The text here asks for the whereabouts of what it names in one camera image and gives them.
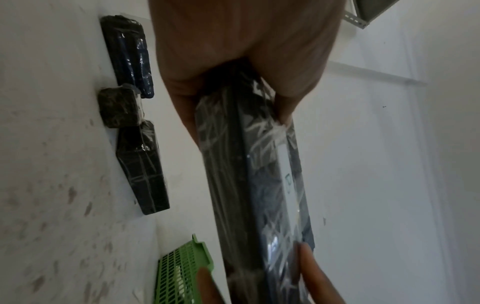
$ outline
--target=plastic wrap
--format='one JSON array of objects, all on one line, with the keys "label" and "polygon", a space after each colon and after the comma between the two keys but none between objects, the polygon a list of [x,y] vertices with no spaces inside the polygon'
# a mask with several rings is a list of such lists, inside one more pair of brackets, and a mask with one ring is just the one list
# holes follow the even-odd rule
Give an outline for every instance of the plastic wrap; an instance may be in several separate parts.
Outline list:
[{"label": "plastic wrap", "polygon": [[313,237],[295,131],[275,121],[261,83],[245,63],[213,73],[199,145],[232,303],[305,303],[297,243]]},{"label": "plastic wrap", "polygon": [[142,25],[123,16],[102,17],[100,25],[118,85],[134,85],[142,98],[152,98],[154,83]]},{"label": "plastic wrap", "polygon": [[144,119],[140,91],[135,86],[101,89],[97,99],[101,119],[108,128],[139,126]]},{"label": "plastic wrap", "polygon": [[145,215],[170,208],[153,123],[121,128],[116,157]]}]

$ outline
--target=white floor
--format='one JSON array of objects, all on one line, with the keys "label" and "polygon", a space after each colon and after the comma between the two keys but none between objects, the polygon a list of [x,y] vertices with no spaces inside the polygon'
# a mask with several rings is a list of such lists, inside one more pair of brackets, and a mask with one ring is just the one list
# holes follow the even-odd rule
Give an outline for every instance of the white floor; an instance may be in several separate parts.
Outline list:
[{"label": "white floor", "polygon": [[[0,45],[5,303],[150,303],[156,260],[192,233],[207,242],[228,298],[201,155],[154,52],[155,98],[143,108],[155,125],[170,210],[142,216],[115,158],[115,131],[98,112],[96,91],[116,83],[98,15],[145,18],[145,9],[129,1],[0,4],[0,39],[8,41]],[[447,303],[415,127],[422,77],[407,52],[394,64],[374,54],[403,43],[387,18],[370,32],[342,26],[324,78],[294,116],[315,256],[347,302]],[[373,53],[365,41],[378,44]]]}]

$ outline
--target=green crate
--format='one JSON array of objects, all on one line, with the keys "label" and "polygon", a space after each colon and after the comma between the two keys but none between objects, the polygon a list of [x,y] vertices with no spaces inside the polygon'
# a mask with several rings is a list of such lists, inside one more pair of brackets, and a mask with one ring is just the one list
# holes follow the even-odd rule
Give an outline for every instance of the green crate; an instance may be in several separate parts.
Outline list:
[{"label": "green crate", "polygon": [[155,304],[201,304],[195,276],[200,267],[210,272],[214,262],[205,242],[192,240],[158,261]]}]

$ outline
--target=small wrapped block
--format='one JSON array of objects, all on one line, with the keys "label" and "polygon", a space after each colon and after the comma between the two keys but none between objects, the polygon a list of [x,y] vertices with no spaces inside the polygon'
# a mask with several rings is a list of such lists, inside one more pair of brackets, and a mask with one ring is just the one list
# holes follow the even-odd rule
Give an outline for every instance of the small wrapped block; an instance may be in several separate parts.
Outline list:
[{"label": "small wrapped block", "polygon": [[251,65],[211,71],[195,112],[232,303],[308,303],[297,243],[313,235],[293,125]]},{"label": "small wrapped block", "polygon": [[118,85],[134,85],[142,98],[152,98],[154,83],[142,25],[123,16],[105,16],[100,26]]},{"label": "small wrapped block", "polygon": [[144,119],[140,91],[135,86],[101,89],[97,100],[101,119],[108,128],[139,126]]},{"label": "small wrapped block", "polygon": [[153,123],[121,128],[116,157],[145,215],[170,208]]}]

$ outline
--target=black package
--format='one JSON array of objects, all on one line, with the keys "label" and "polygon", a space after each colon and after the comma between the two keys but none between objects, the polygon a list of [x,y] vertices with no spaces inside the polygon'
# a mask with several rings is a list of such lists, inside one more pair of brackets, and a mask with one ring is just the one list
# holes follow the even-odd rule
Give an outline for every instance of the black package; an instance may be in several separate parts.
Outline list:
[{"label": "black package", "polygon": [[134,85],[142,98],[152,98],[154,83],[142,25],[123,16],[102,17],[100,25],[118,85]]},{"label": "black package", "polygon": [[138,126],[144,119],[140,91],[133,85],[101,89],[97,100],[101,119],[108,128]]},{"label": "black package", "polygon": [[297,141],[271,100],[251,66],[234,62],[209,75],[195,113],[234,304],[308,302],[297,243],[314,243]]},{"label": "black package", "polygon": [[116,157],[145,215],[170,208],[153,123],[121,128]]}]

